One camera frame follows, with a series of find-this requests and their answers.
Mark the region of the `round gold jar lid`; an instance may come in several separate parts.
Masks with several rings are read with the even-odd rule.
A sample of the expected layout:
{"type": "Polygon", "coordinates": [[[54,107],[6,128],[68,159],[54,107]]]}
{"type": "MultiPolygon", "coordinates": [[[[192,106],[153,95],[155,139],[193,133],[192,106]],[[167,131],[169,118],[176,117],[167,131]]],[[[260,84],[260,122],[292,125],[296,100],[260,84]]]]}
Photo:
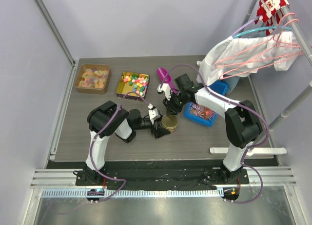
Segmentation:
{"type": "Polygon", "coordinates": [[[177,128],[177,117],[175,115],[164,115],[161,119],[161,126],[167,131],[170,131],[171,133],[174,132],[177,128]]]}

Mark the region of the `magenta plastic scoop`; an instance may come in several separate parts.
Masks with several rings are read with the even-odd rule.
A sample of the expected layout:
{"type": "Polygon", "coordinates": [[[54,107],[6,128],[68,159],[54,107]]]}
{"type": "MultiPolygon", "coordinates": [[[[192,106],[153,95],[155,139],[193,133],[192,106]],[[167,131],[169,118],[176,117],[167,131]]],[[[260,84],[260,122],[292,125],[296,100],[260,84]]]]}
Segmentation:
{"type": "Polygon", "coordinates": [[[170,75],[167,75],[167,70],[163,67],[160,67],[157,69],[157,75],[159,77],[159,79],[164,82],[167,83],[171,88],[174,88],[174,84],[172,82],[172,78],[170,77],[170,75]]]}

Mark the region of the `dark tin of star candies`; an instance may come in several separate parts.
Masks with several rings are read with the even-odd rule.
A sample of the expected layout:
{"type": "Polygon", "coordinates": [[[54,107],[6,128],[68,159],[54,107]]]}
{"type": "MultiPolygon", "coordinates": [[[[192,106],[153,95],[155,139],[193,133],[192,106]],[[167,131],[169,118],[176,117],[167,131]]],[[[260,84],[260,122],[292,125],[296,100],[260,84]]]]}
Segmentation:
{"type": "Polygon", "coordinates": [[[131,71],[123,71],[119,79],[116,96],[126,100],[142,102],[146,98],[150,75],[131,71]]]}

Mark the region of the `gold tin of popsicle candies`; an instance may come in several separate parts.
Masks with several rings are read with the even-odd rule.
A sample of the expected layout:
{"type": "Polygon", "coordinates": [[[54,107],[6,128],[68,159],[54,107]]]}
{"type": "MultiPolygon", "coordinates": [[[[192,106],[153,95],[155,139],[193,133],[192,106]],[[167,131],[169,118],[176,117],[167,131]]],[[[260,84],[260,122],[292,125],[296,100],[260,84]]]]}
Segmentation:
{"type": "Polygon", "coordinates": [[[106,94],[111,78],[111,69],[105,64],[83,64],[74,82],[79,93],[106,94]]]}

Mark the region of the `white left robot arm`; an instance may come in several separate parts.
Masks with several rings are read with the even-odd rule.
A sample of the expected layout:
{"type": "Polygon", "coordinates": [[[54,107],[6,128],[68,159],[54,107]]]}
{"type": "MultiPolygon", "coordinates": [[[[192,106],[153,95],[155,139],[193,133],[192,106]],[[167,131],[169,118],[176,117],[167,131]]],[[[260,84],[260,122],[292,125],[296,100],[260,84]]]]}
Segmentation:
{"type": "Polygon", "coordinates": [[[92,185],[103,182],[104,174],[100,170],[105,165],[104,155],[108,140],[113,134],[126,143],[136,137],[137,130],[149,129],[156,139],[169,135],[171,132],[161,126],[162,118],[163,116],[154,106],[144,117],[138,109],[127,111],[118,108],[113,101],[107,101],[93,109],[87,117],[91,140],[83,170],[84,178],[92,185]]]}

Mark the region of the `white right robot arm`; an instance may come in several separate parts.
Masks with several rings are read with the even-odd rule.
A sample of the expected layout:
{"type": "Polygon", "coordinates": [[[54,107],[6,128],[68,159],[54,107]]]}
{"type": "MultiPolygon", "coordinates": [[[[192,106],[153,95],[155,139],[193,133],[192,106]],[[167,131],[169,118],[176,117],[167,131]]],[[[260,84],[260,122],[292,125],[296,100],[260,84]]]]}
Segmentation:
{"type": "Polygon", "coordinates": [[[215,93],[205,84],[194,84],[187,74],[175,79],[178,92],[172,92],[167,83],[158,86],[157,92],[164,94],[166,114],[179,114],[183,106],[193,102],[217,113],[225,120],[226,136],[230,142],[226,157],[220,166],[221,180],[227,184],[237,179],[243,168],[243,157],[263,128],[251,101],[238,102],[215,93]]]}

